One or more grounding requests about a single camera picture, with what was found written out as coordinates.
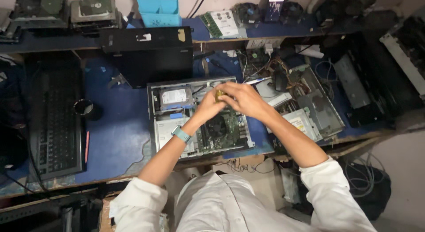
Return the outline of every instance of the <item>light blue watch strap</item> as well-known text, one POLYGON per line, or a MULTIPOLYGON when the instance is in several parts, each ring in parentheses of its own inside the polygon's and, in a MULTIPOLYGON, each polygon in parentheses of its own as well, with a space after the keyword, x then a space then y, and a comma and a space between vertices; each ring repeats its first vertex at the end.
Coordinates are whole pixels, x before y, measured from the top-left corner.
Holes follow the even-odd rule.
POLYGON ((171 134, 176 135, 178 138, 182 139, 184 141, 184 143, 187 143, 191 138, 191 136, 189 136, 187 133, 185 133, 181 129, 180 125, 176 126, 176 128, 174 128, 174 130, 171 134))

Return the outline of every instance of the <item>blue plastic organizer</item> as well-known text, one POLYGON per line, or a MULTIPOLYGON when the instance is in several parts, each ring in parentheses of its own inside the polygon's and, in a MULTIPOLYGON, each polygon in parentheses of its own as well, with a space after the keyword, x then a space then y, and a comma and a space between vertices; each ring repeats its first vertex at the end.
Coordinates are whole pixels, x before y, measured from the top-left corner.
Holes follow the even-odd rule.
POLYGON ((182 26, 178 0, 137 0, 146 28, 182 26))

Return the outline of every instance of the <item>cpu fan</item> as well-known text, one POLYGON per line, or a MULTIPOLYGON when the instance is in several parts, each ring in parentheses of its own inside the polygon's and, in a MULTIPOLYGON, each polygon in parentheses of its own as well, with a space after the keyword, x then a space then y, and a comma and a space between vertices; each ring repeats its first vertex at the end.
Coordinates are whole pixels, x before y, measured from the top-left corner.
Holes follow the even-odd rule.
POLYGON ((210 134, 212 138, 220 138, 227 134, 226 122, 220 115, 216 115, 212 119, 208 120, 205 123, 205 126, 207 127, 208 134, 210 134))
POLYGON ((261 20, 261 11, 257 4, 243 3, 237 4, 233 12, 236 14, 236 22, 239 28, 257 27, 261 20))
POLYGON ((301 19, 303 12, 303 7, 297 2, 284 2, 280 12, 280 21, 283 24, 295 25, 301 19))

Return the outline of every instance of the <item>computer repair workbench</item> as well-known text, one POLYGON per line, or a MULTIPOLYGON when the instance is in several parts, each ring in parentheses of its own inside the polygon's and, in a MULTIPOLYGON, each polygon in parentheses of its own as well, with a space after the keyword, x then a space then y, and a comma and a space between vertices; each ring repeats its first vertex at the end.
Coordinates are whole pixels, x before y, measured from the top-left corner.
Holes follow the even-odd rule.
MULTIPOLYGON (((194 29, 192 33, 194 48, 205 49, 205 47, 216 48, 216 53, 208 58, 220 62, 231 76, 241 77, 242 70, 238 57, 228 57, 226 53, 219 52, 220 44, 246 41, 248 39, 268 39, 269 37, 309 37, 323 35, 323 32, 313 26, 313 21, 306 20, 297 26, 282 26, 280 24, 260 24, 258 28, 247 29, 248 38, 244 39, 210 39, 208 30, 199 18, 183 19, 183 26, 194 29)), ((348 27, 335 27, 332 34, 342 35, 360 30, 363 26, 351 25, 348 27)), ((44 181, 47 189, 59 189, 64 187, 81 186, 100 182, 128 180, 137 175, 139 170, 151 158, 148 97, 146 88, 133 89, 128 84, 114 85, 108 87, 111 78, 116 76, 116 69, 102 58, 87 57, 90 52, 100 49, 99 39, 84 38, 81 36, 59 36, 50 38, 35 38, 32 35, 25 37, 21 44, 2 45, 0 53, 34 53, 70 50, 82 59, 82 70, 84 74, 85 98, 96 102, 103 108, 103 116, 98 121, 87 121, 86 131, 90 132, 90 143, 88 147, 87 170, 75 175, 68 175, 44 181)), ((209 70, 209 76, 229 76, 222 69, 209 70)), ((205 71, 200 66, 200 61, 194 61, 193 77, 205 77, 205 71)), ((348 105, 344 105, 335 89, 335 108, 339 112, 347 126, 345 130, 338 133, 327 141, 319 141, 318 144, 336 145, 338 143, 363 140, 360 146, 373 143, 377 137, 390 135, 391 130, 387 124, 373 124, 359 128, 351 128, 345 115, 348 105)), ((198 165, 211 165, 218 162, 252 155, 268 155, 278 160, 286 160, 285 155, 276 155, 267 138, 267 130, 263 124, 253 118, 247 118, 247 123, 255 147, 237 153, 224 153, 221 156, 208 160, 194 160, 181 162, 176 170, 198 165)), ((15 179, 26 177, 29 173, 28 163, 19 169, 11 171, 10 176, 15 179)), ((37 183, 29 183, 28 187, 38 190, 37 183)), ((0 188, 1 197, 13 197, 22 195, 23 188, 16 184, 9 184, 0 188)))

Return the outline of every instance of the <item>white shirt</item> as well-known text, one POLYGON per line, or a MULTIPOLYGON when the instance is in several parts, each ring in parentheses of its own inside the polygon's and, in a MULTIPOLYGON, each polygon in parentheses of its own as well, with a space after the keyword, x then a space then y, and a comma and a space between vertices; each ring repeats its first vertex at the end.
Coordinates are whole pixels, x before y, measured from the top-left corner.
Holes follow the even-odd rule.
MULTIPOLYGON (((191 180, 175 208, 177 232, 375 232, 353 199, 348 181, 333 159, 300 168, 314 207, 311 225, 266 209, 248 181, 237 175, 214 172, 191 180)), ((167 192, 138 178, 114 200, 116 232, 159 232, 159 215, 167 192)))

